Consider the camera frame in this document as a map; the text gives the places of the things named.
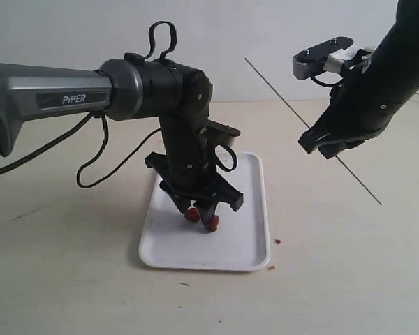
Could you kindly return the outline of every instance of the table surface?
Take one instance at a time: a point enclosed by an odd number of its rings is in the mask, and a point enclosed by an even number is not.
[[[327,101],[293,102],[313,123]],[[283,103],[213,103],[242,130],[238,151],[263,159],[271,265],[250,274],[150,269],[138,243],[154,183],[151,139],[99,187],[75,185],[101,145],[98,120],[0,177],[0,334],[419,334],[419,100],[379,138],[336,160],[306,155],[304,125]],[[80,117],[24,125],[13,155]],[[112,169],[155,119],[110,122],[110,143],[84,178]]]

